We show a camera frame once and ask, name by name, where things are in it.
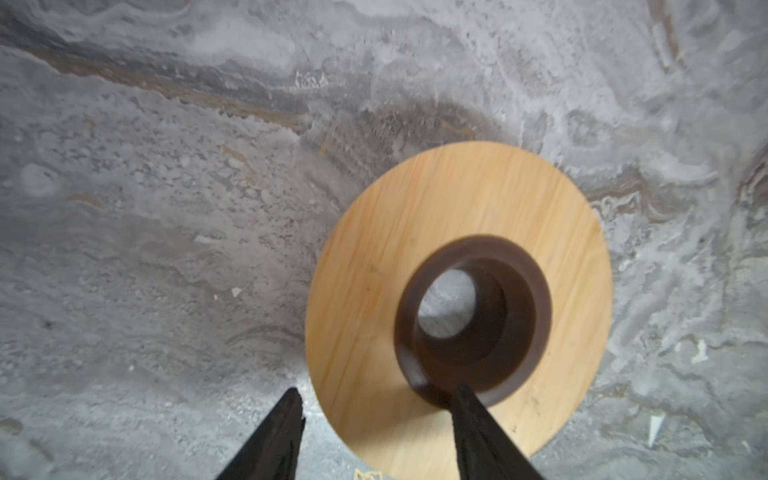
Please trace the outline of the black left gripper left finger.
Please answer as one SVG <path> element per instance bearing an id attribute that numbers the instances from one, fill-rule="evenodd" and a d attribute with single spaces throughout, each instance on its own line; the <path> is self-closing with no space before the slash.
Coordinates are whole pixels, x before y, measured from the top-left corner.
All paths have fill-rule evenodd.
<path id="1" fill-rule="evenodd" d="M 290 387 L 216 479 L 295 479 L 304 428 L 302 397 Z"/>

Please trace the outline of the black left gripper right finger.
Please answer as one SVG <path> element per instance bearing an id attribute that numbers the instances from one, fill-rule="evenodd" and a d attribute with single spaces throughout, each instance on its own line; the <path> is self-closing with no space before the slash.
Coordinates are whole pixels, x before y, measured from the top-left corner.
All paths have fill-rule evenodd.
<path id="1" fill-rule="evenodd" d="M 461 480 L 543 480 L 467 385 L 452 394 L 450 413 Z"/>

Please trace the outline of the round wooden dripper holder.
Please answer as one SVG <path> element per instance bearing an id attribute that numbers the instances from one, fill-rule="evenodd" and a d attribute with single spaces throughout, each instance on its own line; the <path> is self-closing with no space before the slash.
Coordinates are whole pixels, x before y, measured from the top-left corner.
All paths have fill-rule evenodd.
<path id="1" fill-rule="evenodd" d="M 306 313 L 312 385 L 369 466 L 460 479 L 457 387 L 529 460 L 593 382 L 612 303 L 604 234 L 571 180 L 501 143 L 437 147 L 368 187 L 326 243 Z"/>

